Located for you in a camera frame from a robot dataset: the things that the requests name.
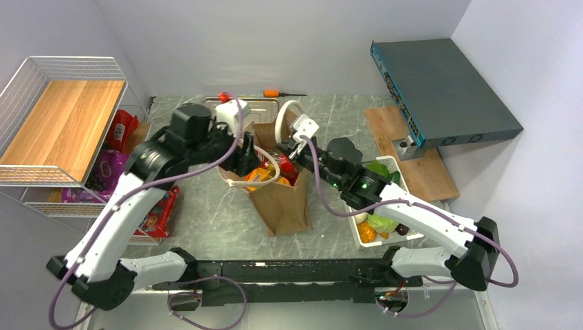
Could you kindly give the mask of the red candy bag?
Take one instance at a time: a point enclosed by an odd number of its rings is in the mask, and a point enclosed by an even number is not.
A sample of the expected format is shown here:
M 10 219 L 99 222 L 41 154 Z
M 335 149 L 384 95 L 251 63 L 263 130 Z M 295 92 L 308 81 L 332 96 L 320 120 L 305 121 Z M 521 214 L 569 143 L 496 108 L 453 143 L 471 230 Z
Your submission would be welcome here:
M 292 161 L 284 154 L 279 152 L 269 152 L 271 157 L 274 159 L 275 163 L 280 168 L 280 174 L 284 176 L 292 176 L 297 175 L 298 171 L 296 167 L 292 163 Z M 263 162 L 261 164 L 261 168 L 264 168 L 269 171 L 275 171 L 275 165 L 267 159 L 266 156 L 263 157 Z

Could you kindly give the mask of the orange snack bag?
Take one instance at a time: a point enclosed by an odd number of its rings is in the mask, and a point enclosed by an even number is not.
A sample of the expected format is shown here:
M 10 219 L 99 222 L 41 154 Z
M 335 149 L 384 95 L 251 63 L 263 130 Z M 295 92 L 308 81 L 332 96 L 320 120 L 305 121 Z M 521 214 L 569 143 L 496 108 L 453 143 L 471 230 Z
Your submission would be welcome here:
M 247 183 L 263 183 L 275 177 L 275 170 L 268 170 L 265 168 L 257 168 L 254 169 L 250 174 L 245 176 L 245 181 Z M 277 184 L 282 184 L 284 186 L 292 186 L 291 182 L 283 177 L 278 176 L 278 179 L 275 181 Z

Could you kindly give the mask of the white perforated plastic basket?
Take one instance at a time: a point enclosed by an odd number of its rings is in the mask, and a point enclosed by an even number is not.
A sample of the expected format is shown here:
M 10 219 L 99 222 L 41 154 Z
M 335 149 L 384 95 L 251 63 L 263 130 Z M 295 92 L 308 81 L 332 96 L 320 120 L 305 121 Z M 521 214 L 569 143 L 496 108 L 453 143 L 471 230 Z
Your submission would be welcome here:
M 365 167 L 388 177 L 401 189 L 409 192 L 396 159 L 393 156 L 377 157 L 374 161 L 363 162 Z M 356 248 L 363 250 L 381 245 L 394 245 L 399 242 L 413 241 L 424 238 L 415 230 L 406 230 L 404 226 L 393 219 L 365 213 L 349 217 L 349 227 L 352 231 Z

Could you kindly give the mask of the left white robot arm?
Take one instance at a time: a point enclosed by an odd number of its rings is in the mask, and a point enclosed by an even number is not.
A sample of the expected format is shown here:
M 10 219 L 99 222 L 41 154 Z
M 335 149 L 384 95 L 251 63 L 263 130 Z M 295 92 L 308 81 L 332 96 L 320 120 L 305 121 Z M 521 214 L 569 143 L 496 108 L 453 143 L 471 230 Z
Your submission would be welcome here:
M 232 99 L 209 109 L 185 103 L 170 122 L 138 144 L 117 186 L 83 239 L 66 255 L 53 256 L 47 269 L 81 301 L 105 311 L 135 290 L 160 283 L 192 287 L 197 259 L 180 247 L 145 258 L 124 258 L 138 226 L 190 167 L 203 173 L 215 166 L 245 176 L 260 164 L 251 133 L 244 130 L 246 101 Z

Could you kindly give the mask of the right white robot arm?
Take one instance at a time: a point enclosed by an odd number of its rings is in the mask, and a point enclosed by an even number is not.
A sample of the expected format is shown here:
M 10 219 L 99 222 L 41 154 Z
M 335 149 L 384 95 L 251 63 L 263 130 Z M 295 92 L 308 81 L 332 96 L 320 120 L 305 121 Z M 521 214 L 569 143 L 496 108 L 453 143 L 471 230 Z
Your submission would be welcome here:
M 322 150 L 316 146 L 319 126 L 307 115 L 296 118 L 291 136 L 283 138 L 283 121 L 276 119 L 276 145 L 289 159 L 340 191 L 352 209 L 395 220 L 438 243 L 435 248 L 391 247 L 379 266 L 379 277 L 396 285 L 413 276 L 449 276 L 459 284 L 483 292 L 494 284 L 492 273 L 503 251 L 494 220 L 461 217 L 410 194 L 385 176 L 362 165 L 362 152 L 347 137 L 336 138 Z

